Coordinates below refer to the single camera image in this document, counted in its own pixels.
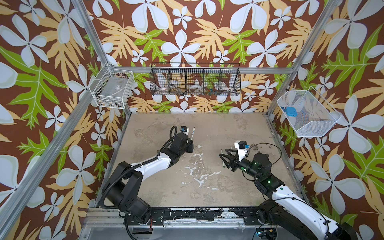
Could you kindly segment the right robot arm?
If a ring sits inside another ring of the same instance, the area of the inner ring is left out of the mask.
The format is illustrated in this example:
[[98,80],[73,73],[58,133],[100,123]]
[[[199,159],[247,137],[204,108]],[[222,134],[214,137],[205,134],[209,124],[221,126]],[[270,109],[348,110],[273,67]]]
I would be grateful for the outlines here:
[[240,170],[253,178],[259,192],[267,197],[258,206],[259,221],[274,223],[300,240],[356,240],[358,235],[348,223],[338,223],[297,196],[271,172],[268,154],[256,153],[247,160],[249,148],[226,149],[220,153],[232,172]]

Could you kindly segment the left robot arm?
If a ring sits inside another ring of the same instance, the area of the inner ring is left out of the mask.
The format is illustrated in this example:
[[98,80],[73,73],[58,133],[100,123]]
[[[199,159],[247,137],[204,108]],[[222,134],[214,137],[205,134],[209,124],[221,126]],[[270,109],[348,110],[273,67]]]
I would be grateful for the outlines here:
[[100,198],[101,208],[117,209],[130,214],[141,224],[147,223],[151,217],[151,206],[138,197],[142,182],[172,167],[179,162],[183,154],[193,151],[193,140],[189,137],[188,130],[182,129],[170,137],[152,158],[134,165],[121,162],[103,188]]

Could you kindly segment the blue capped marker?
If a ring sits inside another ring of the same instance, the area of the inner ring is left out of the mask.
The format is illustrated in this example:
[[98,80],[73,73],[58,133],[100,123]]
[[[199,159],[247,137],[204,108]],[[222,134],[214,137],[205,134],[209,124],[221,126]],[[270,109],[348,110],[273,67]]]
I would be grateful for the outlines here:
[[192,140],[193,139],[193,137],[194,137],[194,134],[195,134],[195,130],[196,130],[196,127],[193,127],[193,130],[192,130],[192,134],[191,134],[191,137],[190,137],[190,139]]

